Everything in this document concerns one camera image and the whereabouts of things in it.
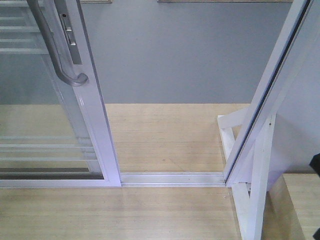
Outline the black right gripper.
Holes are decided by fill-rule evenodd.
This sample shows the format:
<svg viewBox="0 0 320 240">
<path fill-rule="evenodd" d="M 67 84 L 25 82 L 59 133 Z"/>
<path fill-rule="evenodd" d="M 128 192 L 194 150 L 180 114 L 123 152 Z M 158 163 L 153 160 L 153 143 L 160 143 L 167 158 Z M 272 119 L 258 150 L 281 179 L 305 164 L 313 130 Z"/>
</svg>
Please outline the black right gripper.
<svg viewBox="0 0 320 240">
<path fill-rule="evenodd" d="M 312 157 L 309 166 L 317 173 L 320 174 L 320 154 L 316 154 Z"/>
</svg>

